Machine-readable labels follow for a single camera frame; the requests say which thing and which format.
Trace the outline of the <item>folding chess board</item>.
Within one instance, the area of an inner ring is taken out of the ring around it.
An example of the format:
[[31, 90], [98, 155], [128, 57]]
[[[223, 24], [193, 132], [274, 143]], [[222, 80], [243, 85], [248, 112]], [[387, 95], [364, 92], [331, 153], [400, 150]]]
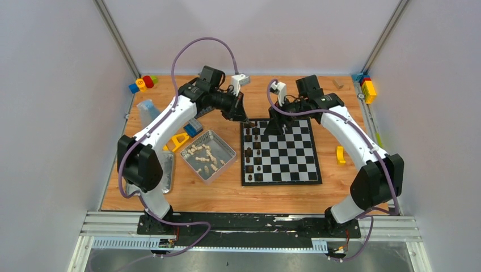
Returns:
[[[266, 185], [319, 185], [322, 183], [319, 159], [311, 122], [307, 119], [296, 120], [290, 128], [284, 129], [283, 135], [264, 135], [267, 118], [252, 119], [255, 126], [246, 135], [246, 124], [240, 124], [241, 143], [241, 182], [243, 186]], [[259, 135], [253, 135], [254, 128]], [[245, 151], [252, 148], [251, 163], [246, 164]], [[253, 173], [246, 173], [248, 165], [254, 166]], [[251, 182], [247, 176], [253, 175]]]

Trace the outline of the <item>silver tin lid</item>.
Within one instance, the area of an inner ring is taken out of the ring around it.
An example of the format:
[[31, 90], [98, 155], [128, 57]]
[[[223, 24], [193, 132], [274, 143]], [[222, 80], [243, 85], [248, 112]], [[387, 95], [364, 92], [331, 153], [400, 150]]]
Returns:
[[167, 194], [171, 191], [174, 180], [175, 154], [172, 151], [162, 151], [159, 158], [163, 169], [163, 176], [161, 179], [162, 192]]

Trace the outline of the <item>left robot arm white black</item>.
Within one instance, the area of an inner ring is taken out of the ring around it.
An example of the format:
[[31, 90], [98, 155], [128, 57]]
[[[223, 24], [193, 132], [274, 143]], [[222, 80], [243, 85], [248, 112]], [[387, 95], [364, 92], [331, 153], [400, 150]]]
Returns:
[[123, 135], [117, 143], [117, 171], [119, 182], [134, 188], [124, 198], [139, 196], [145, 211], [153, 217], [152, 227], [160, 234], [169, 233], [174, 219], [168, 215], [171, 205], [164, 197], [161, 181], [164, 170], [161, 151], [184, 124], [204, 109], [219, 110], [228, 121], [249, 123], [243, 105], [241, 87], [250, 83], [249, 76], [235, 74], [226, 90], [221, 89], [225, 73], [204, 66], [200, 75], [180, 86], [168, 107], [147, 127], [132, 137]]

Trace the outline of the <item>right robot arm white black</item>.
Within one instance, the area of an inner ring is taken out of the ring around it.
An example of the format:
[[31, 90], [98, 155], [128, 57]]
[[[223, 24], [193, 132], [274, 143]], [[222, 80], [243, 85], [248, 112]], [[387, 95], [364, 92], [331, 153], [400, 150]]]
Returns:
[[281, 135], [300, 118], [311, 118], [327, 129], [353, 161], [358, 173], [349, 194], [329, 207], [324, 229], [330, 236], [339, 236], [347, 223], [393, 201], [393, 215], [399, 214], [398, 197], [402, 193], [404, 160], [389, 154], [360, 128], [336, 93], [325, 94], [316, 75], [296, 80], [298, 97], [287, 98], [286, 84], [273, 79], [268, 83], [268, 135]]

